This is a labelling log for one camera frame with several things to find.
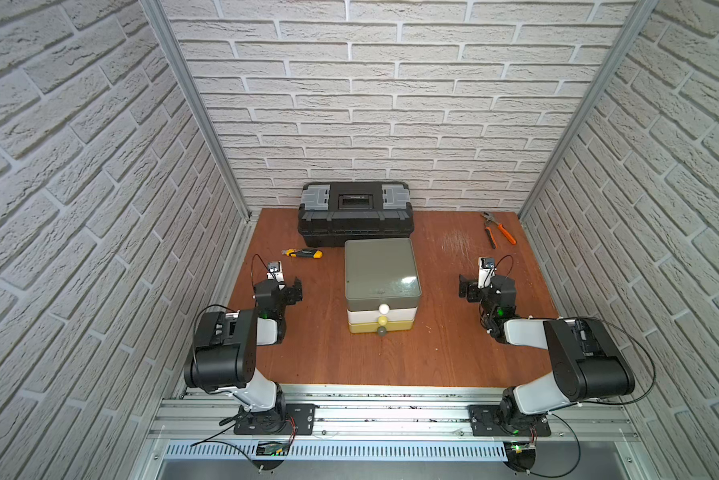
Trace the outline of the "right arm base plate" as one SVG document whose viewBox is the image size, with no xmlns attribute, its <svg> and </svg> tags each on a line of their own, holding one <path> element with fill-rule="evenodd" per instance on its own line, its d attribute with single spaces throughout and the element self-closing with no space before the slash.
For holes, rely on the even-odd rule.
<svg viewBox="0 0 719 480">
<path fill-rule="evenodd" d="M 545 415 L 525 415 L 500 405 L 469 405 L 471 431 L 475 437 L 549 437 L 551 428 Z"/>
</svg>

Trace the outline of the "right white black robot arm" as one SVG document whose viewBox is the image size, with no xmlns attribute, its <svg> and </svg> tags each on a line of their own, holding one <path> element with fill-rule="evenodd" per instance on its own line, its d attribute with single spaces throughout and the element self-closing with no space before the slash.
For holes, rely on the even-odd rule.
<svg viewBox="0 0 719 480">
<path fill-rule="evenodd" d="M 545 350 L 551 362 L 551 372 L 503 391 L 499 405 L 489 409 L 495 425 L 511 435 L 533 432 L 553 410 L 633 393 L 633 370 L 601 320 L 520 318 L 515 296 L 507 276 L 489 283 L 459 277 L 459 297 L 479 304 L 481 325 L 495 341 Z"/>
</svg>

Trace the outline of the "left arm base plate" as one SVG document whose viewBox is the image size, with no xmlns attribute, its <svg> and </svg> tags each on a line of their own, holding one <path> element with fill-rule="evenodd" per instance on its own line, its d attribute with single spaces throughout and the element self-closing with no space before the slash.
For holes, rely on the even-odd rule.
<svg viewBox="0 0 719 480">
<path fill-rule="evenodd" d="M 315 404 L 287 404 L 265 412 L 248 412 L 239 408 L 233 433 L 239 436 L 292 435 L 309 436 L 313 432 Z"/>
</svg>

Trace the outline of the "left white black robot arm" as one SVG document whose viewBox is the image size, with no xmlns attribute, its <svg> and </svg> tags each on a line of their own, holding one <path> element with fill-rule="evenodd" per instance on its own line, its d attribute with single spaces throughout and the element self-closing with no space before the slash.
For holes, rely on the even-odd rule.
<svg viewBox="0 0 719 480">
<path fill-rule="evenodd" d="M 255 284 L 254 297 L 251 309 L 199 315 L 183 378 L 190 388 L 238 400 L 250 415 L 282 419 L 286 404 L 281 387 L 257 370 L 256 354 L 259 346 L 283 342 L 285 310 L 301 302 L 302 284 L 298 278 L 291 286 L 267 279 Z"/>
</svg>

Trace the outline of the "grey three-drawer storage box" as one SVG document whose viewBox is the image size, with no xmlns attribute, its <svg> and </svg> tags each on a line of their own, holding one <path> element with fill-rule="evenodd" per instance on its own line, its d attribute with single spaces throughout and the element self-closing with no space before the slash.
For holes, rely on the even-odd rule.
<svg viewBox="0 0 719 480">
<path fill-rule="evenodd" d="M 421 301 L 421 280 L 409 238 L 348 240 L 345 299 L 352 334 L 409 331 Z"/>
</svg>

